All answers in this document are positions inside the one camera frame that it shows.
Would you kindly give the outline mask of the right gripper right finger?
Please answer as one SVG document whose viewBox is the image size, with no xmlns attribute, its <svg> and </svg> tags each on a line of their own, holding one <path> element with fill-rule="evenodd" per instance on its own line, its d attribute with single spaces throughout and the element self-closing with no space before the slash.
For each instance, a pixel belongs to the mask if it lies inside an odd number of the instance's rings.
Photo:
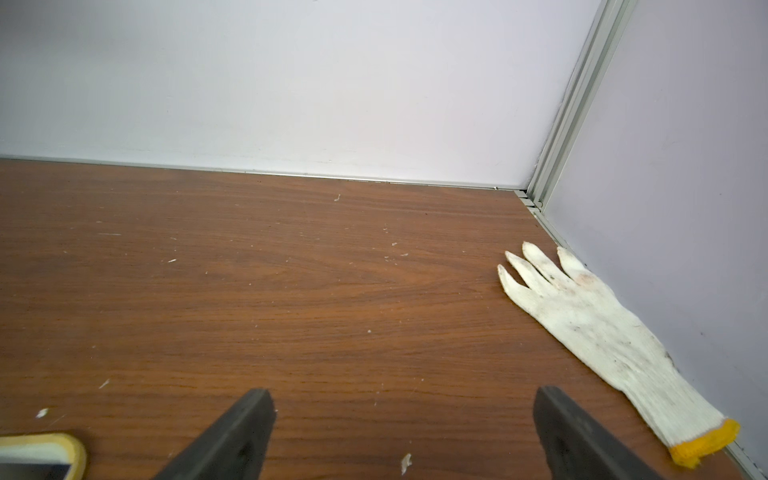
<svg viewBox="0 0 768 480">
<path fill-rule="evenodd" d="M 554 479 L 658 479 L 660 475 L 562 389 L 537 389 L 533 419 Z"/>
</svg>

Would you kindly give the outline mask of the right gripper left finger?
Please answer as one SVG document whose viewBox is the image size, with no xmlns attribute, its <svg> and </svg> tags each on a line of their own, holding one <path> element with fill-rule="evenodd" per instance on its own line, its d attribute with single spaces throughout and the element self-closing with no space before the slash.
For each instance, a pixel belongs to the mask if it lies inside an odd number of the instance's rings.
<svg viewBox="0 0 768 480">
<path fill-rule="evenodd" d="M 154 478 L 257 479 L 276 417 L 270 392 L 251 389 Z"/>
</svg>

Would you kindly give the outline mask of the cream cutting board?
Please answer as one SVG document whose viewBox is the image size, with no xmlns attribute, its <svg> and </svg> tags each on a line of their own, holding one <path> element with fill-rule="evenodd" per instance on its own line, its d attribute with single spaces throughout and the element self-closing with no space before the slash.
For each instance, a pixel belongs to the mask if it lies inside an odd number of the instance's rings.
<svg viewBox="0 0 768 480">
<path fill-rule="evenodd" d="M 87 453 L 81 441 L 66 433 L 2 436 L 1 463 L 69 464 L 66 480 L 80 480 Z"/>
</svg>

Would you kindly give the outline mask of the black kitchen knife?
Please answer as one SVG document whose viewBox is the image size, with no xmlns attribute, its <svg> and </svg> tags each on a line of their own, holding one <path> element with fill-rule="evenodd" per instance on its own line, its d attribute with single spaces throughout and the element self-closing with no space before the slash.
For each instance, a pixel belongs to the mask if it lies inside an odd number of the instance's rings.
<svg viewBox="0 0 768 480">
<path fill-rule="evenodd" d="M 1 463 L 0 480 L 65 480 L 69 464 Z"/>
</svg>

